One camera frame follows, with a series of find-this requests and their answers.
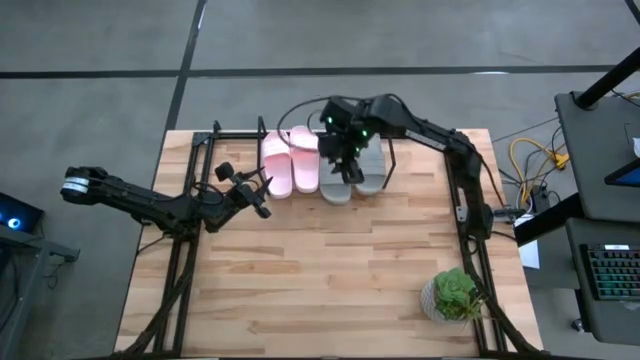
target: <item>blue light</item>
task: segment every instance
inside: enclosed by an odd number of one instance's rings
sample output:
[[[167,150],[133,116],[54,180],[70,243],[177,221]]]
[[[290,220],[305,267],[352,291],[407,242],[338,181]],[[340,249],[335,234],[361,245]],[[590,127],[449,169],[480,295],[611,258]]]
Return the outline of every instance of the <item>blue light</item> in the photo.
[[[9,222],[7,224],[9,225],[10,228],[12,228],[13,230],[16,230],[17,228],[20,227],[21,222],[19,219],[12,218],[12,219],[9,219]]]

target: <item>pink slipper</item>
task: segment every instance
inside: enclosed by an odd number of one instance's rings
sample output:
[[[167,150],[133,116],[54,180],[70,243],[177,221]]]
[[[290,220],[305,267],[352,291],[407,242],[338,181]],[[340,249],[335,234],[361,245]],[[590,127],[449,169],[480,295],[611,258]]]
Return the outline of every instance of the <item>pink slipper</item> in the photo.
[[[294,126],[290,134],[291,145],[294,145],[291,147],[291,160],[296,189],[301,193],[312,193],[318,189],[320,170],[318,137],[306,126]]]
[[[269,184],[269,193],[274,199],[284,199],[291,195],[291,155],[289,146],[278,136],[278,133],[270,132],[262,140],[262,165],[264,166],[265,179],[273,177]]]

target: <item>succulent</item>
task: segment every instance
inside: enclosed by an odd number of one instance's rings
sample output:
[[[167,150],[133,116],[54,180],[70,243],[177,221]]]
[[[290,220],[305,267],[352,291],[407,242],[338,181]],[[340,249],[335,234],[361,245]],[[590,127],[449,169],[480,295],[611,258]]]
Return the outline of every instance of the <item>succulent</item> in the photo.
[[[471,277],[460,268],[438,274],[435,278],[435,303],[447,320],[476,319],[482,302]]]

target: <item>yellow cable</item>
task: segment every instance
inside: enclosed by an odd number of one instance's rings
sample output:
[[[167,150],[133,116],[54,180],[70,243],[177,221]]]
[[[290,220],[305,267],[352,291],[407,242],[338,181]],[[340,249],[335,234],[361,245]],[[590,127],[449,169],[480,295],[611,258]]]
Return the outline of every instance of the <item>yellow cable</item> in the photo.
[[[540,144],[539,142],[537,142],[535,140],[532,140],[532,139],[517,138],[517,139],[513,140],[511,142],[511,145],[509,146],[509,159],[511,160],[511,164],[513,165],[513,167],[516,169],[516,173],[518,174],[518,177],[520,178],[520,182],[524,182],[526,179],[524,178],[524,175],[522,174],[522,171],[520,171],[520,167],[518,166],[518,163],[516,163],[516,159],[515,159],[515,155],[514,155],[514,147],[519,142],[528,142],[528,143],[530,143],[532,145],[535,145],[540,150],[545,151],[549,156],[553,156],[553,153],[551,151],[549,151],[549,149],[547,149],[544,146],[542,146],[542,144]]]
[[[566,146],[566,143],[560,145],[557,149],[555,149],[556,150],[556,155],[557,155],[557,151],[562,149],[562,148],[564,148],[565,146]],[[522,206],[522,204],[526,204],[527,200],[529,200],[529,196],[531,195],[531,190],[533,189],[533,186],[535,185],[537,178],[542,173],[542,169],[544,169],[544,166],[547,165],[547,162],[549,162],[549,160],[551,160],[551,159],[553,159],[555,161],[556,157],[551,155],[551,156],[547,157],[547,159],[542,163],[542,165],[540,166],[540,169],[538,169],[538,173],[536,174],[536,176],[533,177],[531,188],[528,188],[527,184],[525,184],[525,189],[522,192],[522,197],[520,199],[520,206]],[[568,157],[561,163],[558,163],[556,161],[555,167],[559,169],[559,168],[563,167],[564,165],[566,165],[566,163],[568,161],[569,161]]]

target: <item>potted plant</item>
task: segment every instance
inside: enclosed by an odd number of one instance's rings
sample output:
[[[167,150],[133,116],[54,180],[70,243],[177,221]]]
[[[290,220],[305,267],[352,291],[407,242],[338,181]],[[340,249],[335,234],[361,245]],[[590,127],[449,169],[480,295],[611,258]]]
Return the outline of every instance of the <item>potted plant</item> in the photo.
[[[439,273],[422,289],[424,313],[439,323],[463,323],[482,316],[482,301],[471,277],[460,268]]]

